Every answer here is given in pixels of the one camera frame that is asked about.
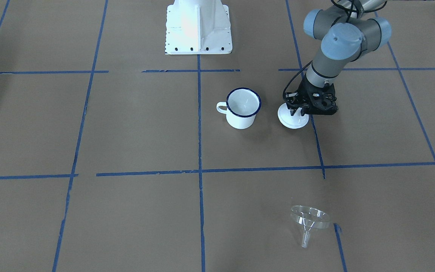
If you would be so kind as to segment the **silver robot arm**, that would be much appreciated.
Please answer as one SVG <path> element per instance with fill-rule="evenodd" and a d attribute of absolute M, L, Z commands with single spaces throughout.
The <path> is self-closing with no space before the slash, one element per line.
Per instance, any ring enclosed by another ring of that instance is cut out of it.
<path fill-rule="evenodd" d="M 377 50 L 392 36 L 388 20 L 363 20 L 385 6 L 384 0 L 339 0 L 327 10 L 312 10 L 304 19 L 304 32 L 321 41 L 305 77 L 318 88 L 332 85 L 350 62 Z"/>

